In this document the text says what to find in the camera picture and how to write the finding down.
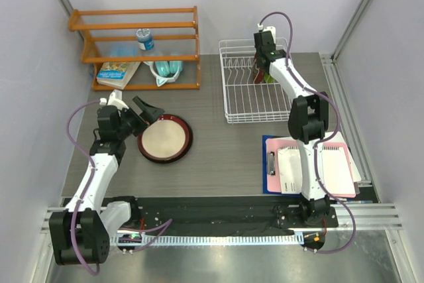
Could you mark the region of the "white wire dish rack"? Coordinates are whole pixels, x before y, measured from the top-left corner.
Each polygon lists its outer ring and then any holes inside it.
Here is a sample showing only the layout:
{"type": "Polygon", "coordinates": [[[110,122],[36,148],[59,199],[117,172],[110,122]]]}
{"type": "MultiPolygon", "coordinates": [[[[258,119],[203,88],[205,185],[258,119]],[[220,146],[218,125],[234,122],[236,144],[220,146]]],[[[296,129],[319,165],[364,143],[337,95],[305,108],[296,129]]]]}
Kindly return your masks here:
{"type": "Polygon", "coordinates": [[[288,120],[292,101],[281,85],[253,83],[255,54],[252,39],[219,42],[224,112],[230,124],[288,120]]]}

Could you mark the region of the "small brown rimmed plate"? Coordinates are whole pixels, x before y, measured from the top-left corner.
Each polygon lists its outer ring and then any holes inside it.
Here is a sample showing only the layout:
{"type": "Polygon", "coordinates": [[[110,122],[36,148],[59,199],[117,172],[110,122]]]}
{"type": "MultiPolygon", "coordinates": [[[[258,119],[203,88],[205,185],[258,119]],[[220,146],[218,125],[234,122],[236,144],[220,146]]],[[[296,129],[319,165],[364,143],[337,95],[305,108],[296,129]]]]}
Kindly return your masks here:
{"type": "Polygon", "coordinates": [[[260,84],[264,79],[264,70],[257,66],[257,58],[252,63],[252,77],[254,84],[260,84]]]}

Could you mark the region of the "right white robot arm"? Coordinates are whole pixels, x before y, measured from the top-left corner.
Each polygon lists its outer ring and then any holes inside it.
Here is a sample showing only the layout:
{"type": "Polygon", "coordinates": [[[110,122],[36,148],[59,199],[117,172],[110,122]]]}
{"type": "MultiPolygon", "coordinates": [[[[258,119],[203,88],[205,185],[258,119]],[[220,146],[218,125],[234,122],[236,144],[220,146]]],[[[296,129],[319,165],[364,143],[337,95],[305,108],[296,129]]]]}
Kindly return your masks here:
{"type": "Polygon", "coordinates": [[[326,95],[313,89],[295,69],[289,53],[277,49],[275,28],[254,33],[256,65],[277,81],[292,100],[288,131],[297,143],[301,161],[300,221],[312,227],[321,223],[330,211],[329,195],[317,177],[323,171],[322,140],[328,130],[329,103],[326,95]]]}

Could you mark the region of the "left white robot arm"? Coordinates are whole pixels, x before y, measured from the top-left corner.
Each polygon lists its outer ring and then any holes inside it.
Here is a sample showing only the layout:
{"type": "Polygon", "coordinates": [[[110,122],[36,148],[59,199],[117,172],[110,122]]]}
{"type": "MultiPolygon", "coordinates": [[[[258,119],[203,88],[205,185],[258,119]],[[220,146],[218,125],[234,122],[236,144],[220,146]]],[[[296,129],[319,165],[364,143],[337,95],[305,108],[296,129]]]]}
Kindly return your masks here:
{"type": "Polygon", "coordinates": [[[123,225],[134,229],[140,224],[141,211],[133,196],[121,196],[102,209],[106,190],[117,172],[126,151],[128,137],[138,137],[151,124],[157,122],[164,110],[147,104],[139,97],[133,101],[137,113],[114,91],[108,98],[96,101],[97,127],[89,151],[87,169],[72,199],[62,211],[51,214],[48,220],[53,254],[60,266],[80,264],[92,275],[107,260],[111,237],[123,225]]]}

